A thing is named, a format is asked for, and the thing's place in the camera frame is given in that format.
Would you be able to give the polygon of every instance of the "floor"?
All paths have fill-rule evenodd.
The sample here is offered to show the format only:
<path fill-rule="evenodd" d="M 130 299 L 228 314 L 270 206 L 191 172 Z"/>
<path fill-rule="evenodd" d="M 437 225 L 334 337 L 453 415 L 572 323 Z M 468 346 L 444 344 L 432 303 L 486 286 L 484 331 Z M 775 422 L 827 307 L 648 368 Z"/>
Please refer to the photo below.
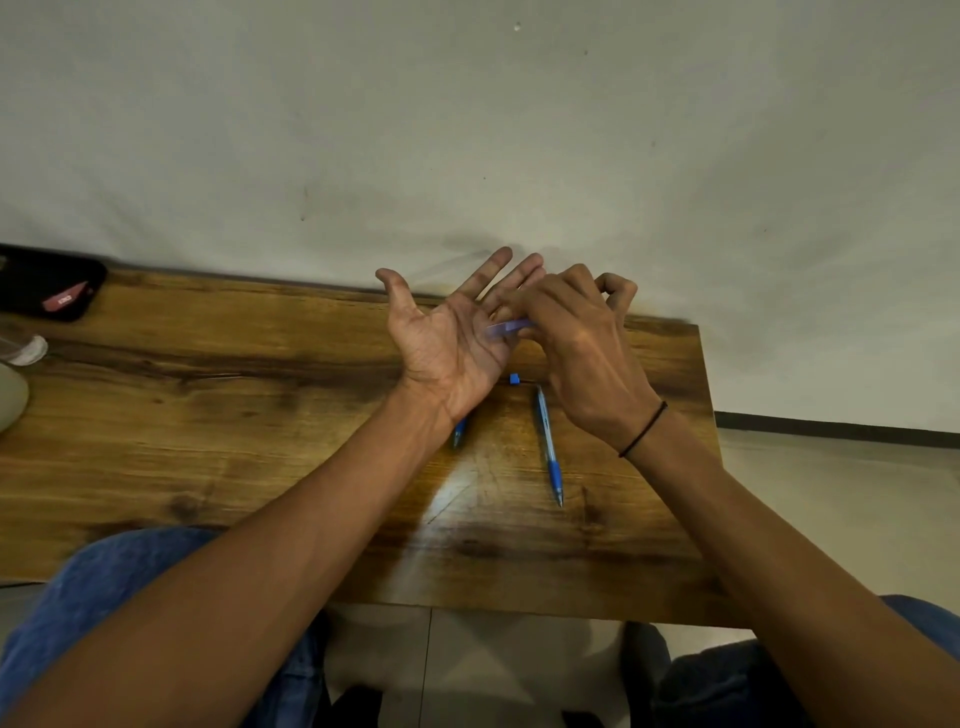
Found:
<path fill-rule="evenodd" d="M 720 431 L 748 488 L 879 593 L 960 612 L 960 451 Z M 0 633 L 29 603 L 0 589 Z M 380 725 L 560 726 L 559 710 L 630 724 L 616 674 L 620 625 L 417 607 L 333 605 L 331 692 L 386 689 Z M 674 656 L 749 637 L 662 625 Z"/>

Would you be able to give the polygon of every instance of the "forearm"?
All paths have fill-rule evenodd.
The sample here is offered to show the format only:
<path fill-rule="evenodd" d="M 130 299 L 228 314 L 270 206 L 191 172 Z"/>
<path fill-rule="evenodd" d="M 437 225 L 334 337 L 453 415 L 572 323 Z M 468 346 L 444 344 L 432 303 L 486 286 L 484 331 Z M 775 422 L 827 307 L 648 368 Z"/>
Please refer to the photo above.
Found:
<path fill-rule="evenodd" d="M 398 388 L 316 471 L 75 645 L 5 725 L 236 724 L 448 431 Z"/>
<path fill-rule="evenodd" d="M 754 497 L 669 412 L 630 453 L 822 724 L 960 715 L 960 667 Z"/>

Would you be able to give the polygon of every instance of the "plastic bottle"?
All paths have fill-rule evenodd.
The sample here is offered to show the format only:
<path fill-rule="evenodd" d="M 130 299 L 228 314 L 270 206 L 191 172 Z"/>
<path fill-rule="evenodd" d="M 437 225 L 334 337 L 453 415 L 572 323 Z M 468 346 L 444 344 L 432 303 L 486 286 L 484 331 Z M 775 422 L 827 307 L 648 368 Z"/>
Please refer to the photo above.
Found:
<path fill-rule="evenodd" d="M 47 340 L 29 332 L 20 324 L 0 319 L 0 361 L 14 367 L 26 367 L 47 353 Z"/>
<path fill-rule="evenodd" d="M 5 364 L 0 364 L 0 432 L 23 414 L 29 398 L 27 380 Z"/>

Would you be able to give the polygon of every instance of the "finger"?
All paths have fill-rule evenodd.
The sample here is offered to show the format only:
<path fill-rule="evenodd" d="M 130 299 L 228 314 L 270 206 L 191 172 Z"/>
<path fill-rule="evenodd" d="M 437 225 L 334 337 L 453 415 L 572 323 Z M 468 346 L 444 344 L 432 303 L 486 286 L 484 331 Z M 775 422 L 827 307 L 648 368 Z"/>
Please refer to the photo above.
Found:
<path fill-rule="evenodd" d="M 590 308 L 588 300 L 580 291 L 556 274 L 548 273 L 544 276 L 543 280 L 538 283 L 537 289 L 552 297 L 554 301 L 577 316 L 582 316 Z"/>
<path fill-rule="evenodd" d="M 542 266 L 543 256 L 539 253 L 530 253 L 518 263 L 514 270 L 504 276 L 502 281 L 490 289 L 490 292 L 483 297 L 480 307 L 486 313 L 493 313 L 503 303 L 507 291 L 519 288 L 530 277 L 531 273 L 538 268 L 542 268 Z"/>
<path fill-rule="evenodd" d="M 503 267 L 510 262 L 514 252 L 504 246 L 487 258 L 486 262 L 473 271 L 473 275 L 463 282 L 456 292 L 464 294 L 471 301 L 483 293 L 483 289 L 490 285 L 490 281 L 496 278 L 496 274 L 503 270 Z"/>
<path fill-rule="evenodd" d="M 622 323 L 636 295 L 636 283 L 616 273 L 602 273 L 596 280 L 597 291 L 610 294 L 607 305 Z"/>
<path fill-rule="evenodd" d="M 583 263 L 571 265 L 560 274 L 571 288 L 583 295 L 591 303 L 603 303 L 603 296 L 593 280 L 593 273 Z"/>
<path fill-rule="evenodd" d="M 391 314 L 411 315 L 420 311 L 413 294 L 410 293 L 410 286 L 401 274 L 389 268 L 380 268 L 375 275 L 387 290 Z"/>
<path fill-rule="evenodd" d="M 500 281 L 497 285 L 491 288 L 490 292 L 483 297 L 483 302 L 480 303 L 480 308 L 484 313 L 492 314 L 492 312 L 497 311 L 498 308 L 503 306 L 503 303 L 507 300 L 507 296 L 511 291 L 514 291 L 518 288 L 522 288 L 525 285 L 532 285 L 538 280 L 542 279 L 546 275 L 546 271 L 543 270 L 542 266 L 538 266 L 530 271 L 527 276 L 517 285 L 514 281 L 511 281 L 507 285 L 503 285 L 503 282 L 506 281 L 510 276 L 516 272 L 516 269 L 511 271 L 510 275 L 507 276 L 504 280 Z"/>
<path fill-rule="evenodd" d="M 543 280 L 544 276 L 546 276 L 546 269 L 536 268 L 533 273 L 527 276 L 527 279 L 520 285 L 520 288 L 536 285 L 539 281 Z M 510 291 L 504 291 L 501 294 L 500 299 L 504 301 L 504 303 L 497 308 L 490 317 L 494 324 L 499 324 L 504 321 L 511 321 L 512 319 L 517 318 L 517 316 L 514 314 L 514 310 L 510 308 L 510 304 L 506 302 L 508 294 L 510 294 Z"/>
<path fill-rule="evenodd" d="M 521 288 L 508 299 L 509 306 L 516 317 L 526 316 L 531 319 L 540 330 L 532 336 L 543 334 L 547 339 L 563 337 L 568 331 L 577 326 L 576 317 L 554 299 L 544 285 L 550 280 L 547 276 L 536 286 Z"/>
<path fill-rule="evenodd" d="M 539 328 L 522 328 L 516 333 L 516 338 L 526 339 L 527 341 L 536 341 L 546 349 L 546 334 Z"/>

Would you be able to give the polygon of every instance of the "pen grip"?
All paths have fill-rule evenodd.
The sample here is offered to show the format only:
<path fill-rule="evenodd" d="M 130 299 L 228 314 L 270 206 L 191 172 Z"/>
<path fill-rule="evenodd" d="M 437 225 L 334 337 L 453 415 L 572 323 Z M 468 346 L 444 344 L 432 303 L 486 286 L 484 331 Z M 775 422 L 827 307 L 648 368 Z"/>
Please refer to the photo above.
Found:
<path fill-rule="evenodd" d="M 551 460 L 546 464 L 547 470 L 550 471 L 550 484 L 554 487 L 555 490 L 560 490 L 564 482 L 560 478 L 560 463 L 556 460 Z"/>

